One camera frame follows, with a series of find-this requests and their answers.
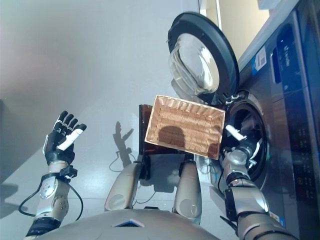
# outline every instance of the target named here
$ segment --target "washing machine door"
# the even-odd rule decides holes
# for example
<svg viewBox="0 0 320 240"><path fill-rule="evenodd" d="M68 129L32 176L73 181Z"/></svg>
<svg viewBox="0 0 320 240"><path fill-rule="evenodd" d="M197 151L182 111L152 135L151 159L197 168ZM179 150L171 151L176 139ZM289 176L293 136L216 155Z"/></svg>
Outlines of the washing machine door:
<svg viewBox="0 0 320 240"><path fill-rule="evenodd" d="M182 99L224 104L239 85L238 63L227 38L205 16L184 12L168 32L173 89Z"/></svg>

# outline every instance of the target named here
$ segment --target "wicker basket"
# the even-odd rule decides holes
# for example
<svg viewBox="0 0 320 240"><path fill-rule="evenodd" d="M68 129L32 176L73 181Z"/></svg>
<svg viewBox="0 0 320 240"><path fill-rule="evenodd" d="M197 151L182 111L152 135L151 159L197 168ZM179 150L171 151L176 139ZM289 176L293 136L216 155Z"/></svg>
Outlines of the wicker basket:
<svg viewBox="0 0 320 240"><path fill-rule="evenodd" d="M217 160L224 122L221 109L157 95L144 140Z"/></svg>

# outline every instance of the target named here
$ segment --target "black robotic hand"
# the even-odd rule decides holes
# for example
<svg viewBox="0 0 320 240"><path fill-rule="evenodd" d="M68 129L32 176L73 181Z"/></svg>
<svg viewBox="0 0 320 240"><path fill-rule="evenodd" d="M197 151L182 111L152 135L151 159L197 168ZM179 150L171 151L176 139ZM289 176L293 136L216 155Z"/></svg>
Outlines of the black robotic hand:
<svg viewBox="0 0 320 240"><path fill-rule="evenodd" d="M68 115L67 111L63 111L54 123L52 132L46 136L42 151L48 165L54 161L71 164L75 159L74 141L87 126L76 125L78 120L73 118L73 114Z"/></svg>

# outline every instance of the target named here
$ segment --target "black cable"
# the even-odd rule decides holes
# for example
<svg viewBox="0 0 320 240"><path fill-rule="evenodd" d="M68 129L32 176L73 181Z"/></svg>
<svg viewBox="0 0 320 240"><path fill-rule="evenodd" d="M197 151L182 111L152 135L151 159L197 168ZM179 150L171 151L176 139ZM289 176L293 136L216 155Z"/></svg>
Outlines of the black cable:
<svg viewBox="0 0 320 240"><path fill-rule="evenodd" d="M233 230L235 230L235 235L238 237L238 226L235 225L232 221L230 221L229 219L223 217L223 216L220 216L220 218L225 221L230 227L233 228Z"/></svg>
<svg viewBox="0 0 320 240"><path fill-rule="evenodd" d="M109 164L109 170L112 171L112 172L115 172L115 173L120 173L120 172L122 172L122 170L113 170L113 169L111 168L112 164L114 164L115 161L117 161L118 158L119 158L119 153L117 153L116 155L117 155L116 159L113 160L113 162L111 162L111 163Z"/></svg>
<svg viewBox="0 0 320 240"><path fill-rule="evenodd" d="M134 161L136 162L137 161L136 157L132 153L129 153L129 154L133 157Z"/></svg>
<svg viewBox="0 0 320 240"><path fill-rule="evenodd" d="M134 204L132 205L132 207L134 207L136 204L145 204L145 203L149 202L149 201L153 198L153 196L154 196L155 194L156 194L156 191L154 191L154 193L151 195L151 197L149 197L149 199L146 200L146 201L137 201L137 200L135 200L135 202L134 202Z"/></svg>
<svg viewBox="0 0 320 240"><path fill-rule="evenodd" d="M219 181L218 181L218 189L219 189L219 191L220 191L220 193L222 194L222 195L224 195L224 193L221 191L221 189L220 189L220 181L221 181L221 177L222 177L222 175L224 174L224 170L222 169L222 171L221 171L221 174L220 174L220 177L219 177Z"/></svg>
<svg viewBox="0 0 320 240"><path fill-rule="evenodd" d="M40 182L37 190L32 193L30 196L28 196L25 200L22 201L22 203L19 205L18 207L18 211L23 214L23 215L27 215L27 216L30 216L30 217L35 217L36 215L35 214L32 214L32 213L28 213L28 212L25 212L22 210L22 207L24 206L24 204L29 201L30 199L32 199L39 191L40 191L40 188L41 188L41 185L42 185L42 181Z"/></svg>
<svg viewBox="0 0 320 240"><path fill-rule="evenodd" d="M151 197L149 197L149 199L147 201L136 201L136 203L137 204L145 204L145 203L149 202L155 194L156 194L156 191L154 191L154 193L151 195Z"/></svg>
<svg viewBox="0 0 320 240"><path fill-rule="evenodd" d="M77 217L77 219L76 219L76 221L81 217L81 215L82 215L82 212L83 212L83 210L84 210L84 201L82 201L82 198L81 198L81 196L79 195L79 193L67 182L66 183L68 186L69 186L69 188L71 188L71 190L75 193L75 195L79 198L79 200L80 200L80 202L81 202L81 211L80 211L80 214L79 214L79 216Z"/></svg>

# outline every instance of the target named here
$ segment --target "washing machine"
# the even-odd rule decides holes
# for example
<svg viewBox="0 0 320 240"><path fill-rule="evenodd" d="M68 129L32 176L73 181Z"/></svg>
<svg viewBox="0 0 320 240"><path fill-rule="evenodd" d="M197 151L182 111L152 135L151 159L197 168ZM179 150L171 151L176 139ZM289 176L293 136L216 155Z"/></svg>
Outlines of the washing machine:
<svg viewBox="0 0 320 240"><path fill-rule="evenodd" d="M241 72L228 40L206 17L182 13L168 32L173 89L224 109L225 125L260 141L248 173L270 215L301 240L320 239L318 21L320 2L299 2ZM236 145L224 131L220 152Z"/></svg>

